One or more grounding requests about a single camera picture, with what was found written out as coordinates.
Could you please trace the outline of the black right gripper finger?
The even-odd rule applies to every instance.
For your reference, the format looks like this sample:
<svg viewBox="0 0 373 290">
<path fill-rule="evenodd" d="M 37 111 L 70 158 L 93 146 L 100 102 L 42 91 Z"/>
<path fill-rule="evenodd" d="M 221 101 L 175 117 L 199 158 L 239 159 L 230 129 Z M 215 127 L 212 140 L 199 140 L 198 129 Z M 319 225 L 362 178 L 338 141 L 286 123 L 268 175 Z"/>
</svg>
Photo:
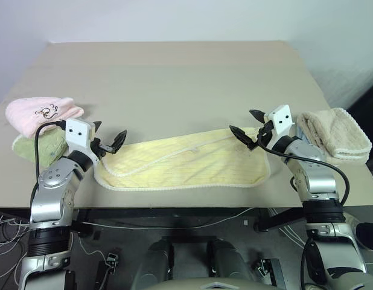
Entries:
<svg viewBox="0 0 373 290">
<path fill-rule="evenodd" d="M 254 150 L 257 147 L 257 143 L 253 141 L 251 137 L 247 136 L 246 133 L 239 127 L 230 125 L 229 129 L 236 139 L 242 142 L 249 150 Z"/>
<path fill-rule="evenodd" d="M 250 109 L 249 112 L 260 123 L 265 123 L 266 122 L 265 118 L 264 118 L 265 114 L 266 114 L 265 112 L 257 110 L 257 109 Z"/>
</svg>

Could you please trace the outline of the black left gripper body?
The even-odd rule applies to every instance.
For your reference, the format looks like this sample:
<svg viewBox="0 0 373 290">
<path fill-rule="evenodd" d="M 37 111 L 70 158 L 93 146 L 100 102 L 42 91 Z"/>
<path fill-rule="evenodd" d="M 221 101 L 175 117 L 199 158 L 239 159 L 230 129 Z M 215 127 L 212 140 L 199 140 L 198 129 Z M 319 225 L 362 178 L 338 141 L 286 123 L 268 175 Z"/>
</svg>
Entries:
<svg viewBox="0 0 373 290">
<path fill-rule="evenodd" d="M 101 140 L 99 138 L 94 138 L 90 145 L 92 152 L 96 155 L 98 160 L 102 160 L 107 153 L 114 154 L 114 148 L 101 144 Z"/>
</svg>

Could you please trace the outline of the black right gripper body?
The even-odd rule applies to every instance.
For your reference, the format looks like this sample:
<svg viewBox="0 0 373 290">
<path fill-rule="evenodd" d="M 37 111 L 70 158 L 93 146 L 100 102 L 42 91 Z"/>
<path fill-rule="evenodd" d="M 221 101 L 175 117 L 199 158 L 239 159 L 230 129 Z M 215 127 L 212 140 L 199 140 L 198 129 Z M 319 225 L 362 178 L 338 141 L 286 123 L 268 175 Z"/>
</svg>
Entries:
<svg viewBox="0 0 373 290">
<path fill-rule="evenodd" d="M 276 143 L 276 130 L 273 121 L 263 124 L 257 134 L 257 145 L 259 147 L 273 147 Z"/>
</svg>

